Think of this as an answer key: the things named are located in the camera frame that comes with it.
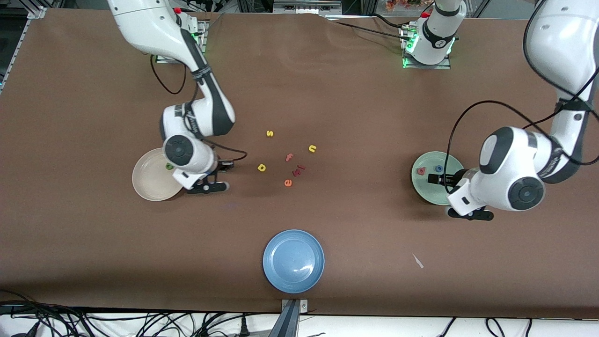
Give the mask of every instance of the black plug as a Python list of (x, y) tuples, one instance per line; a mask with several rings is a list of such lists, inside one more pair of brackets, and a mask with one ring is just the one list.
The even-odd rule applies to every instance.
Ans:
[(250, 335), (250, 331), (247, 329), (246, 315), (241, 315), (241, 331), (239, 332), (239, 337), (248, 337)]

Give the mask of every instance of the white plate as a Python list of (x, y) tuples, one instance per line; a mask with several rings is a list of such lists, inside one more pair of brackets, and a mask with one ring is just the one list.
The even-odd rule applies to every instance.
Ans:
[(175, 196), (183, 188), (173, 178), (173, 170), (168, 170), (167, 164), (162, 148), (153, 149), (137, 161), (131, 181), (140, 197), (162, 201)]

